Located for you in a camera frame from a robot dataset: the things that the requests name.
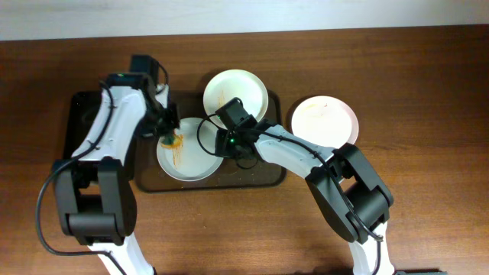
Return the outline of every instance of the table surface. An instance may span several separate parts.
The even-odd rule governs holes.
[[[173,89],[203,91],[216,73],[251,71],[283,118],[330,95],[360,124],[357,145],[390,188],[387,241],[398,270],[489,270],[489,26],[120,37],[0,43],[0,273],[105,274],[97,257],[55,257],[34,230],[34,206],[60,157],[71,96],[147,53]],[[136,189],[135,234],[160,273],[312,273],[352,267],[306,183],[149,195]],[[50,189],[48,241],[61,233]]]

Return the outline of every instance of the plate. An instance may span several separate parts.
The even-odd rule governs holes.
[[[297,137],[323,147],[340,148],[347,142],[354,144],[358,137],[357,116],[331,96],[315,96],[300,103],[291,126]]]
[[[265,85],[253,73],[245,70],[227,70],[209,81],[204,91],[204,109],[207,115],[215,113],[234,97],[243,101],[243,107],[260,121],[268,107],[268,92]],[[217,118],[210,118],[219,127],[224,124]]]
[[[182,181],[196,181],[206,178],[214,173],[222,163],[221,157],[207,154],[197,142],[197,127],[201,118],[184,118],[180,120],[180,129],[175,133],[181,135],[182,143],[179,147],[166,149],[161,146],[163,137],[160,137],[156,148],[158,163],[171,177]],[[200,128],[202,145],[213,152],[217,128],[205,121]]]

